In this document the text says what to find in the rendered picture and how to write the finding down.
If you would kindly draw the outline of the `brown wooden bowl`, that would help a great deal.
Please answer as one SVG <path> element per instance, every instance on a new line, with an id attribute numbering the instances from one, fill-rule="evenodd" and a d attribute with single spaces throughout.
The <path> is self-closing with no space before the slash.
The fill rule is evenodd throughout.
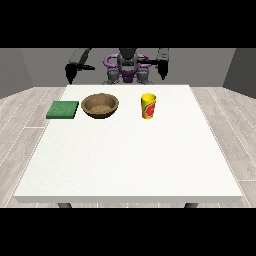
<path id="1" fill-rule="evenodd" d="M 118 106 L 118 99 L 114 95 L 106 93 L 89 95 L 81 102 L 82 110 L 94 119 L 110 117 Z"/>

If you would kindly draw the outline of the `green square pad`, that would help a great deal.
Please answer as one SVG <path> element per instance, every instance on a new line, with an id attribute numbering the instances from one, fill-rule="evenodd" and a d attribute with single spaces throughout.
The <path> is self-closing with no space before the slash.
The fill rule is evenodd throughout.
<path id="1" fill-rule="evenodd" d="M 47 114 L 47 119 L 73 119 L 75 117 L 78 101 L 54 101 Z"/>

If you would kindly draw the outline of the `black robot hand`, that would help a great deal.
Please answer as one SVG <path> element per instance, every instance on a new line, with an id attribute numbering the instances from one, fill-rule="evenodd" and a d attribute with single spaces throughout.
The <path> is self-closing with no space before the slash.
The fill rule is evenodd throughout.
<path id="1" fill-rule="evenodd" d="M 67 64 L 65 66 L 66 78 L 70 84 L 73 83 L 77 72 L 83 70 L 94 70 L 93 66 L 82 64 Z"/>
<path id="2" fill-rule="evenodd" d="M 143 60 L 142 64 L 156 65 L 162 80 L 164 80 L 168 74 L 168 62 L 166 60 Z"/>

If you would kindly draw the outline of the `yellow cup with melon print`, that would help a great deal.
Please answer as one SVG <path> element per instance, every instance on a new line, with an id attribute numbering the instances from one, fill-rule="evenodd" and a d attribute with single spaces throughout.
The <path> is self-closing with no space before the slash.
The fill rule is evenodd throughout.
<path id="1" fill-rule="evenodd" d="M 151 93 L 145 93 L 141 96 L 142 117 L 146 120 L 154 116 L 156 105 L 156 96 Z"/>

